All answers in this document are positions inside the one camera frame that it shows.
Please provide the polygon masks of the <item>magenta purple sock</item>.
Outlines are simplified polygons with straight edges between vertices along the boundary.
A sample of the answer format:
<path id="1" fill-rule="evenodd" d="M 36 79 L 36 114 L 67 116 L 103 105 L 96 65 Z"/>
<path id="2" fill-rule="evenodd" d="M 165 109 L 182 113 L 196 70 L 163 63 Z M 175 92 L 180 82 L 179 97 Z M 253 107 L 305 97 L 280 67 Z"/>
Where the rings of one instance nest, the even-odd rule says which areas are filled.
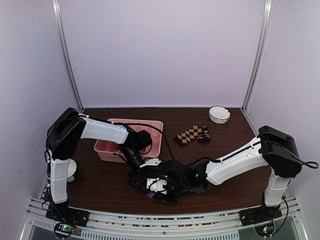
<path id="1" fill-rule="evenodd" d="M 148 198 L 150 198 L 150 199 L 153 199 L 155 195 L 156 195 L 155 192 L 149 192 L 149 193 L 146 194 L 146 196 L 147 196 Z"/>

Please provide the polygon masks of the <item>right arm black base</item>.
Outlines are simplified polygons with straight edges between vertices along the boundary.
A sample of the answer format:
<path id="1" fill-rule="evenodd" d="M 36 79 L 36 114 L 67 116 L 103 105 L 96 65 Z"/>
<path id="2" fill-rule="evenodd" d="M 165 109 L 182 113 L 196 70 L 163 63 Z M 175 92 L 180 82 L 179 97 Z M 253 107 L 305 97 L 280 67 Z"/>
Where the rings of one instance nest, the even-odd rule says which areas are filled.
<path id="1" fill-rule="evenodd" d="M 272 219 L 280 218 L 282 211 L 279 207 L 259 206 L 248 208 L 239 212 L 239 218 L 242 226 L 255 225 Z"/>

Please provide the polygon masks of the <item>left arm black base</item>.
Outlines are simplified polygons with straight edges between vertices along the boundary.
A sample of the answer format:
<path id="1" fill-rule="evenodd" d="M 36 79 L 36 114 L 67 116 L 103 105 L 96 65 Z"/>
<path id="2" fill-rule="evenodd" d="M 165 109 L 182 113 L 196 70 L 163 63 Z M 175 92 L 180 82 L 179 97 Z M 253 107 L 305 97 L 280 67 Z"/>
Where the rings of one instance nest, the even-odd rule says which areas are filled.
<path id="1" fill-rule="evenodd" d="M 69 203 L 50 203 L 46 211 L 46 218 L 71 226 L 86 227 L 90 213 L 86 210 L 70 208 Z"/>

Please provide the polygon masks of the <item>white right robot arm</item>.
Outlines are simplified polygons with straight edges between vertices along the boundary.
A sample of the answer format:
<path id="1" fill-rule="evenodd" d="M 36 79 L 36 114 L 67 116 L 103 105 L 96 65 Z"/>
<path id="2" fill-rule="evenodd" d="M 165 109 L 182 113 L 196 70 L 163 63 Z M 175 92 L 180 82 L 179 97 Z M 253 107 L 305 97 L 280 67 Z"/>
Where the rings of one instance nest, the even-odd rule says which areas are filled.
<path id="1" fill-rule="evenodd" d="M 263 192 L 263 205 L 256 210 L 258 219 L 266 221 L 276 212 L 291 179 L 301 172 L 298 157 L 291 135 L 265 125 L 247 144 L 220 158 L 207 158 L 195 168 L 179 161 L 157 158 L 147 160 L 140 168 L 155 170 L 155 174 L 146 180 L 147 190 L 175 197 L 186 192 L 202 194 L 240 174 L 269 166 L 271 175 Z"/>

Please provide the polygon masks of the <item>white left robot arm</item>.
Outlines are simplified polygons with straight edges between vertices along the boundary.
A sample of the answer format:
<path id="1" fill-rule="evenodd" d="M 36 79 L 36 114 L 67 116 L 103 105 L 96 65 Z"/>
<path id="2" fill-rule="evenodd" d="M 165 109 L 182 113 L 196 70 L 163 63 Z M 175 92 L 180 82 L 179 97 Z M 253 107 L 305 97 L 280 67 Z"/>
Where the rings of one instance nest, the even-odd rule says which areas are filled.
<path id="1" fill-rule="evenodd" d="M 164 163 L 157 156 L 142 155 L 144 149 L 153 148 L 151 132 L 162 130 L 142 121 L 113 122 L 97 120 L 79 113 L 75 108 L 67 108 L 49 127 L 45 142 L 46 178 L 49 184 L 49 197 L 54 204 L 52 213 L 61 222 L 72 218 L 68 204 L 68 180 L 77 179 L 79 166 L 77 160 L 89 160 L 81 157 L 95 142 L 103 141 L 115 145 L 113 155 L 140 175 L 148 174 Z"/>

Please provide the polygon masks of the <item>pink divided plastic tray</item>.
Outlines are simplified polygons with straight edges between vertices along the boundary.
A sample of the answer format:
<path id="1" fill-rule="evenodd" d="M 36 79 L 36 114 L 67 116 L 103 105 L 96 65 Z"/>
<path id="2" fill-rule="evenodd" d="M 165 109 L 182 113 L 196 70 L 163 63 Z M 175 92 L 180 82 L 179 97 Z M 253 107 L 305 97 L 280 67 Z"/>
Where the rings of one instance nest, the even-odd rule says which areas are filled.
<path id="1" fill-rule="evenodd" d="M 123 144 L 97 140 L 94 150 L 102 161 L 125 163 L 129 158 L 157 159 L 161 152 L 164 124 L 159 120 L 109 118 L 128 131 Z"/>

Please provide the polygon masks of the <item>brown checkered sock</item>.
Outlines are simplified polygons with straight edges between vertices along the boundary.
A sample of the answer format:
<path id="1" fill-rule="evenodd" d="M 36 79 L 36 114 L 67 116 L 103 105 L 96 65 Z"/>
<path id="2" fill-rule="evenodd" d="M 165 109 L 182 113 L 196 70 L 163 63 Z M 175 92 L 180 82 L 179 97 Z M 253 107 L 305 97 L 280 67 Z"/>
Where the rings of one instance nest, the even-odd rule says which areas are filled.
<path id="1" fill-rule="evenodd" d="M 194 141 L 200 144 L 206 144 L 211 142 L 212 137 L 209 133 L 207 126 L 193 125 L 191 128 L 184 132 L 177 134 L 174 140 L 181 146 L 187 146 Z"/>

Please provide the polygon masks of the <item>white scalloped bowl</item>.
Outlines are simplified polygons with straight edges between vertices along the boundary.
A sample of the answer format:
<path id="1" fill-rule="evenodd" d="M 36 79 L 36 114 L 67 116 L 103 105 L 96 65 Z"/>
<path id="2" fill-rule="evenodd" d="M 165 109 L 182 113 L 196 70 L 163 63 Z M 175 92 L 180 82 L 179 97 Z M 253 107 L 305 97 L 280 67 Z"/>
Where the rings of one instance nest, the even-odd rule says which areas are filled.
<path id="1" fill-rule="evenodd" d="M 208 111 L 210 120 L 216 124 L 225 124 L 231 116 L 228 109 L 222 106 L 212 106 Z"/>

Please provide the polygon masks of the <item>aluminium front frame rail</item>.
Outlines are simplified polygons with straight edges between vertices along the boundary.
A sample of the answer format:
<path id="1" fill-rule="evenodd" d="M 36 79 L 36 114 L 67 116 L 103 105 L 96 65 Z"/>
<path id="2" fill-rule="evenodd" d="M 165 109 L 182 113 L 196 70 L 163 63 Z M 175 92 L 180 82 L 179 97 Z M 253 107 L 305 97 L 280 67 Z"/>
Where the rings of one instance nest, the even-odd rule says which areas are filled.
<path id="1" fill-rule="evenodd" d="M 78 226 L 71 240 L 260 240 L 264 226 L 275 225 L 272 240 L 309 240 L 296 198 L 280 207 L 282 217 L 243 225 L 239 209 L 190 214 L 128 214 L 89 210 L 85 227 Z"/>

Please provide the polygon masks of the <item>aluminium right corner post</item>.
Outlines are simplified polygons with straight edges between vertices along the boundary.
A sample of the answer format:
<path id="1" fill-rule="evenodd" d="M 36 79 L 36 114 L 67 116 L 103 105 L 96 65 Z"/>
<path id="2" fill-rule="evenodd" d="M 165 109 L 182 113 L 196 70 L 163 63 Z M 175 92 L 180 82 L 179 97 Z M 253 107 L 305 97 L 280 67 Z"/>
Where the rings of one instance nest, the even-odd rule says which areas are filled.
<path id="1" fill-rule="evenodd" d="M 248 84 L 247 91 L 246 91 L 245 98 L 242 105 L 242 111 L 245 114 L 249 113 L 250 105 L 254 97 L 254 93 L 256 91 L 255 89 L 258 83 L 258 78 L 259 78 L 259 74 L 262 66 L 262 59 L 263 59 L 264 52 L 266 50 L 267 40 L 270 32 L 272 9 L 273 9 L 273 0 L 265 0 L 256 54 L 255 54 L 253 67 L 252 67 L 252 71 L 249 79 L 249 84 Z"/>

